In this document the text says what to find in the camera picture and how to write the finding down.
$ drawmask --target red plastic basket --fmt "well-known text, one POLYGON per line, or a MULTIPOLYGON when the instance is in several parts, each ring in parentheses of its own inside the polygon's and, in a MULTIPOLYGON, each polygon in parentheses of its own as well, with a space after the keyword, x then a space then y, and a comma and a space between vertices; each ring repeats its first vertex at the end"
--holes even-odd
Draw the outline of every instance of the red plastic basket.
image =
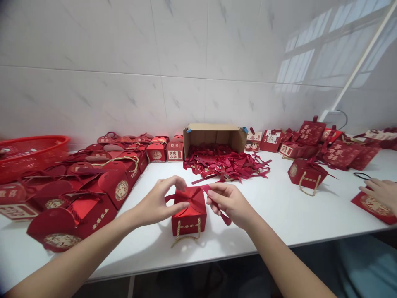
POLYGON ((67 136, 49 135, 0 142, 0 148, 9 149, 6 158, 0 159, 0 183, 16 180, 26 171, 44 170, 64 160, 69 153, 69 141, 67 136))

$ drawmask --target cartoon couple illustration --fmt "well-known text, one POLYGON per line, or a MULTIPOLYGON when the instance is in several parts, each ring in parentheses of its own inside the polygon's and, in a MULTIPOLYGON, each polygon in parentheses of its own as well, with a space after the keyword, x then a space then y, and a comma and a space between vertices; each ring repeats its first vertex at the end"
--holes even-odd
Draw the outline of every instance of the cartoon couple illustration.
POLYGON ((259 142, 247 140, 247 143, 245 143, 245 151, 258 152, 259 142))

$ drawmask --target open cardboard box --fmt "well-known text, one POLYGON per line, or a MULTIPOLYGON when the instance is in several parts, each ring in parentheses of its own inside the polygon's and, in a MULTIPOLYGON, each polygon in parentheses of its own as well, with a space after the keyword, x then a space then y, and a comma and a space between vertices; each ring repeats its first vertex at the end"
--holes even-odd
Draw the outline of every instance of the open cardboard box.
POLYGON ((190 123, 183 129, 185 158, 189 157, 190 145, 228 144, 237 152, 243 152, 247 141, 247 133, 232 124, 190 123))

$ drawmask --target power outlet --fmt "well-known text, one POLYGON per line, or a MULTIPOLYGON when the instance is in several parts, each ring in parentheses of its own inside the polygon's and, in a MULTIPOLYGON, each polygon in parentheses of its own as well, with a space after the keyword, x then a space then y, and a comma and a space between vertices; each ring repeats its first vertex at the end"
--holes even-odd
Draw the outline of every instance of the power outlet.
POLYGON ((326 123, 329 128, 333 125, 336 125, 336 128, 340 128, 346 122, 346 117, 341 111, 325 110, 321 115, 320 121, 326 123))

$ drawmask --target electrical cable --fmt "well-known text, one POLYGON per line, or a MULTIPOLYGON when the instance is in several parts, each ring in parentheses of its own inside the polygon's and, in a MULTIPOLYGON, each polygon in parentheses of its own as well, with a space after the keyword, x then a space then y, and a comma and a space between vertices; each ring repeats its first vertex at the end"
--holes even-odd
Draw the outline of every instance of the electrical cable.
POLYGON ((342 111, 342 110, 337 110, 337 111, 342 112, 342 113, 344 114, 344 116, 346 117, 346 122, 345 122, 345 124, 344 124, 341 128, 338 128, 338 129, 337 129, 337 130, 341 130, 342 128, 344 128, 344 127, 347 125, 347 121, 348 121, 349 119, 348 119, 348 117, 347 117, 347 115, 346 115, 346 113, 345 113, 344 111, 342 111))

